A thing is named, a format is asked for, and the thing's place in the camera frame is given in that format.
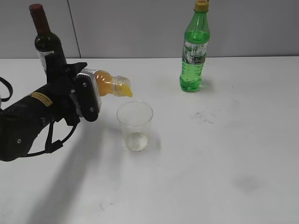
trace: bottle label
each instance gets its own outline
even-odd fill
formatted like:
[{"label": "bottle label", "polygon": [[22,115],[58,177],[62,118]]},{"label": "bottle label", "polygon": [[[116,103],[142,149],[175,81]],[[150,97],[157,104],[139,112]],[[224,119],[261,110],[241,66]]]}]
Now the bottle label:
[{"label": "bottle label", "polygon": [[203,64],[206,60],[208,43],[195,44],[185,40],[183,49],[183,62],[188,64]]},{"label": "bottle label", "polygon": [[37,51],[37,55],[39,57],[39,60],[41,60],[41,63],[42,63],[42,66],[43,66],[43,69],[45,70],[45,72],[47,71],[47,65],[46,65],[46,55],[49,55],[49,54],[53,54],[54,51],[45,51],[45,52],[42,52],[42,51]]}]

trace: plastic cup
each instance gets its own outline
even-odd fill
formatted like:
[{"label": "plastic cup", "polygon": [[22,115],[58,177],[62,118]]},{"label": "plastic cup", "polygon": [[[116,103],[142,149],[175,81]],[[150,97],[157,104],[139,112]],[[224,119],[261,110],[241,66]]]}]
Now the plastic cup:
[{"label": "plastic cup", "polygon": [[150,141],[150,124],[153,109],[145,102],[133,101],[120,106],[117,119],[126,147],[133,151],[146,148]]}]

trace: wine bottle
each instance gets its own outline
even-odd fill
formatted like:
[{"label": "wine bottle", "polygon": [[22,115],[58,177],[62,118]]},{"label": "wine bottle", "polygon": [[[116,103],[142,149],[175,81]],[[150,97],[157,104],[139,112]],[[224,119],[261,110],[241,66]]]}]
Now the wine bottle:
[{"label": "wine bottle", "polygon": [[37,30],[34,44],[44,71],[47,72],[45,57],[52,53],[58,53],[60,55],[59,62],[66,64],[60,39],[51,32],[43,6],[41,4],[33,4],[29,6],[29,10]]}]

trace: juice bottle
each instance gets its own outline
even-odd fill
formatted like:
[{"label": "juice bottle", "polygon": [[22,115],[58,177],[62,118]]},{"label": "juice bottle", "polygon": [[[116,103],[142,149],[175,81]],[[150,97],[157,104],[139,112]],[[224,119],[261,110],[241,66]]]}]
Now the juice bottle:
[{"label": "juice bottle", "polygon": [[132,97],[130,80],[123,76],[111,76],[108,72],[102,70],[83,69],[82,72],[94,74],[100,96],[113,94],[117,97]]}]

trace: green plastic bottle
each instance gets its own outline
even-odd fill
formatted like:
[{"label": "green plastic bottle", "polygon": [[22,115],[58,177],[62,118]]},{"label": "green plastic bottle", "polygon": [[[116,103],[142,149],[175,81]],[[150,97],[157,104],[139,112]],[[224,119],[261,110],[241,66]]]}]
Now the green plastic bottle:
[{"label": "green plastic bottle", "polygon": [[197,0],[194,16],[185,31],[180,85],[186,92],[196,92],[201,83],[201,72],[206,59],[206,49],[210,40],[210,30],[206,13],[209,2]]}]

